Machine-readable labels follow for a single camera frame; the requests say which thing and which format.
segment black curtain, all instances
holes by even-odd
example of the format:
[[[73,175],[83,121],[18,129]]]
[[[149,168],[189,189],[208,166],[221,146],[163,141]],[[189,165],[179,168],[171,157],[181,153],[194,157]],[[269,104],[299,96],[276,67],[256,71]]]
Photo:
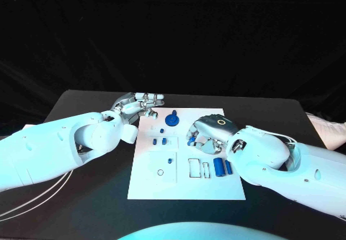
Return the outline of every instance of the black curtain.
[[[295,98],[345,122],[345,16],[331,1],[2,1],[2,133],[68,89]]]

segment white robotic arm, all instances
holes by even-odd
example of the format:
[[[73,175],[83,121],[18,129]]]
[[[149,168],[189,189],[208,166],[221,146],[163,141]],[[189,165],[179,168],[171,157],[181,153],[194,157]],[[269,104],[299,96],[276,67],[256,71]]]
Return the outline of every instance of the white robotic arm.
[[[207,143],[195,142],[199,134]],[[237,131],[224,116],[211,115],[194,123],[186,139],[208,154],[225,147],[227,159],[248,183],[346,220],[346,156],[287,136],[284,143],[276,135],[283,136],[251,126]]]
[[[114,150],[133,144],[139,116],[158,118],[161,94],[127,93],[111,110],[39,124],[0,141],[0,191],[54,179]]]

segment robotic hand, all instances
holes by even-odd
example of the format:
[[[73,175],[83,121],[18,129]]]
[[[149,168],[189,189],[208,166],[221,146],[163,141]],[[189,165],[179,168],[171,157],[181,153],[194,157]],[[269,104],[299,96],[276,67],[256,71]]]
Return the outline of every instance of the robotic hand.
[[[127,93],[110,110],[39,124],[0,141],[0,192],[54,179],[114,150],[120,140],[133,144],[140,116],[158,118],[152,107],[165,96]]]
[[[198,135],[207,143],[195,142]],[[276,136],[287,139],[283,142]],[[299,143],[282,134],[237,125],[220,114],[201,117],[186,134],[188,145],[207,154],[225,148],[227,159],[251,183],[346,220],[346,156]]]

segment yellow ring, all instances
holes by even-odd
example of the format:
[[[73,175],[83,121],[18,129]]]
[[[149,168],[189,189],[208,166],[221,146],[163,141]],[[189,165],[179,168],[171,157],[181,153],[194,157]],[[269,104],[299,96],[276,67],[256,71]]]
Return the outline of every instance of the yellow ring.
[[[218,120],[218,124],[220,124],[220,125],[225,125],[227,122],[225,122],[224,120]]]

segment white paper sheet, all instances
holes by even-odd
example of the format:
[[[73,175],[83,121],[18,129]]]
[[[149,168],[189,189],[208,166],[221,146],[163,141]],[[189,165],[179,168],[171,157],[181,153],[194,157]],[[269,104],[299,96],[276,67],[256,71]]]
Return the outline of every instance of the white paper sheet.
[[[168,126],[165,118],[173,110],[179,124]],[[140,117],[127,199],[246,200],[237,169],[233,167],[233,175],[217,177],[215,174],[214,158],[227,159],[225,149],[218,155],[210,155],[188,146],[186,133],[194,122],[205,115],[224,115],[224,110],[156,107],[155,111],[159,113],[158,119]],[[199,136],[197,141],[202,142],[205,138]],[[189,159],[199,159],[201,177],[191,177]],[[210,178],[205,178],[204,163],[210,165]]]

